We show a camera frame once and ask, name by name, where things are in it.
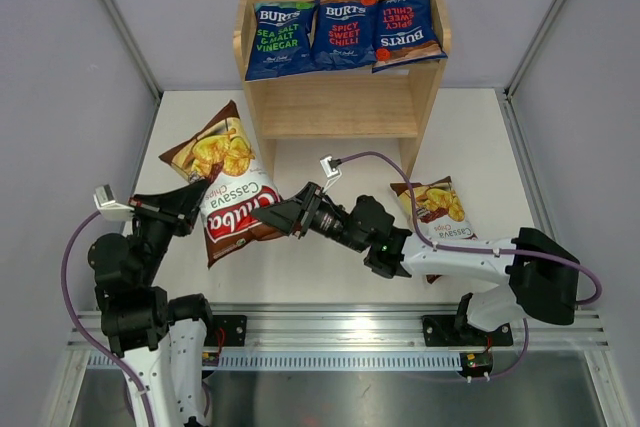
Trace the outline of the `Chuba cassava chips bag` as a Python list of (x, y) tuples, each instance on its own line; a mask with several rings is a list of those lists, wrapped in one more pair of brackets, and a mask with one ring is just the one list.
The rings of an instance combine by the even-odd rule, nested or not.
[(254, 210), (274, 205), (282, 197), (257, 158), (234, 101), (159, 159), (190, 184), (208, 183), (200, 218), (209, 266), (251, 242), (281, 236), (253, 216)]
[(416, 200), (416, 212), (421, 232), (428, 237), (450, 240), (476, 240), (477, 235), (462, 206), (450, 176), (432, 183), (391, 183), (399, 205), (413, 227), (411, 193)]

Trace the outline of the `Burts sea salt vinegar bag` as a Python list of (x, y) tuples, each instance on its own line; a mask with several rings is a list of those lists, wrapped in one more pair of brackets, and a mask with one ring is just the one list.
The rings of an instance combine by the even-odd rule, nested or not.
[(245, 74), (260, 81), (316, 70), (311, 27), (316, 4), (303, 1), (260, 2), (254, 6), (256, 32)]

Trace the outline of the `small blue Burts chilli bag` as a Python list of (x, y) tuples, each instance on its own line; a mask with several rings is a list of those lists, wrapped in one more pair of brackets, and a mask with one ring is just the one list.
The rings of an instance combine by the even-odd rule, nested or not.
[(315, 0), (312, 57), (321, 71), (370, 66), (379, 0)]

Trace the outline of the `large blue Burts chilli bag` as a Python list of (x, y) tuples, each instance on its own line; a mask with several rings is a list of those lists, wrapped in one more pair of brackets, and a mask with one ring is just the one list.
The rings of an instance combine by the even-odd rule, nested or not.
[(447, 58), (434, 31), (431, 0), (382, 0), (373, 47), (373, 73)]

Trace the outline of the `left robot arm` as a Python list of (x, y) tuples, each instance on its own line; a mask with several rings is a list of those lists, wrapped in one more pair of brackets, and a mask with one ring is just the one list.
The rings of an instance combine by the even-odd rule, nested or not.
[(128, 221), (129, 235), (105, 234), (88, 251), (101, 330), (117, 360), (139, 426), (203, 426), (202, 351), (215, 335), (207, 299), (169, 299), (154, 279), (171, 240), (191, 234), (208, 184), (163, 194), (136, 194), (125, 204), (109, 186), (94, 203), (109, 221)]

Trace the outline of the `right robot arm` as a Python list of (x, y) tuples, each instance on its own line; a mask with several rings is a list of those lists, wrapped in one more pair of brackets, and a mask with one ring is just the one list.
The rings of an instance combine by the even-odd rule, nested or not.
[(481, 345), (489, 333), (520, 319), (567, 326), (575, 318), (578, 260), (535, 228), (485, 243), (441, 243), (395, 226), (372, 196), (358, 197), (346, 211), (314, 183), (253, 215), (283, 235), (312, 231), (362, 253), (365, 266), (386, 279), (443, 275), (491, 283), (488, 291), (464, 295), (453, 319), (440, 327), (448, 344)]

